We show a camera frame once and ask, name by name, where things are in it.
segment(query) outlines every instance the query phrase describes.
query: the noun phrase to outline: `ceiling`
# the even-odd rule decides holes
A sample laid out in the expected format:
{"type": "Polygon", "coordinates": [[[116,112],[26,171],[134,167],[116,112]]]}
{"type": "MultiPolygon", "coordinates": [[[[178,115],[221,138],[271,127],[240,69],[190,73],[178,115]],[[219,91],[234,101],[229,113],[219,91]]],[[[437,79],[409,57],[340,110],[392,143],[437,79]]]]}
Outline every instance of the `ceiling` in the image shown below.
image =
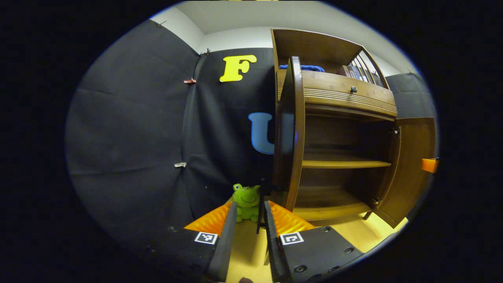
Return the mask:
{"type": "Polygon", "coordinates": [[[360,20],[318,1],[186,1],[175,6],[204,34],[245,27],[284,27],[341,37],[367,48],[400,72],[418,73],[389,40],[360,20]]]}

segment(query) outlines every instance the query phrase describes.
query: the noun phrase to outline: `stuffed toy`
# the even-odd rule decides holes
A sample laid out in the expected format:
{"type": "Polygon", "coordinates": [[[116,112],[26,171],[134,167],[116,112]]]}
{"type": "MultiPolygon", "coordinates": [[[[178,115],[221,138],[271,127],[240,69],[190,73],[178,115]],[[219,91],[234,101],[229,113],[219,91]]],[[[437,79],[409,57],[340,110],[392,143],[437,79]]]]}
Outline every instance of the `stuffed toy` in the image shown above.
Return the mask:
{"type": "Polygon", "coordinates": [[[260,186],[253,188],[241,186],[241,184],[233,185],[234,194],[233,200],[237,204],[237,219],[236,222],[241,222],[243,219],[250,219],[257,222],[259,219],[259,201],[260,196],[257,192],[260,186]]]}

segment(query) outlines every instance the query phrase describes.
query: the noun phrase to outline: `blue letter u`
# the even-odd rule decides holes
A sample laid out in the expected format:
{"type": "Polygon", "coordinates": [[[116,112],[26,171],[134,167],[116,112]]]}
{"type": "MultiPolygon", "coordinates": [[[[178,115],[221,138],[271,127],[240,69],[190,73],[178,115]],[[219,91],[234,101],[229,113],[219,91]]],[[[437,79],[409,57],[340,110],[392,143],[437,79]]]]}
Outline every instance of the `blue letter u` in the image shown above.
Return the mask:
{"type": "Polygon", "coordinates": [[[251,144],[253,147],[264,154],[274,154],[274,144],[267,140],[268,122],[273,118],[271,114],[255,112],[248,115],[251,121],[251,144]]]}

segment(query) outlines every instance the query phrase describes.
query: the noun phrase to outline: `open cabinet door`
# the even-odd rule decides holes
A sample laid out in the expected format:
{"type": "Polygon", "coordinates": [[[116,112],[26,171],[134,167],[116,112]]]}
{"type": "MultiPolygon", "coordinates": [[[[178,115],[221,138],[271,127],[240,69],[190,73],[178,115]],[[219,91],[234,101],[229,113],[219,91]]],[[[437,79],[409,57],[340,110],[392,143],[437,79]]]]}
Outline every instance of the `open cabinet door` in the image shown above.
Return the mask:
{"type": "Polygon", "coordinates": [[[421,169],[423,158],[435,154],[435,123],[432,117],[396,119],[399,130],[394,159],[382,200],[373,212],[395,228],[410,212],[426,188],[429,172],[421,169]]]}
{"type": "Polygon", "coordinates": [[[287,191],[285,208],[293,210],[304,154],[305,104],[299,57],[288,61],[281,100],[276,110],[273,181],[287,191]]]}

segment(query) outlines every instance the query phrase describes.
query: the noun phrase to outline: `cabinet drawer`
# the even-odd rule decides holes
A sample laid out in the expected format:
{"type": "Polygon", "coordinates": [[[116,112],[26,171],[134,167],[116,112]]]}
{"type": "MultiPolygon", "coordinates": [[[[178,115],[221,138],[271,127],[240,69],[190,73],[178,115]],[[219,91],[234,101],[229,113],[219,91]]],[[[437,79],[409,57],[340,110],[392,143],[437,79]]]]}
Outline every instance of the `cabinet drawer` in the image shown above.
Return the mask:
{"type": "MultiPolygon", "coordinates": [[[[278,70],[278,99],[285,79],[286,70],[278,70]]],[[[393,93],[383,87],[361,80],[309,70],[302,71],[302,84],[306,103],[335,105],[377,112],[397,117],[393,93]]]]}

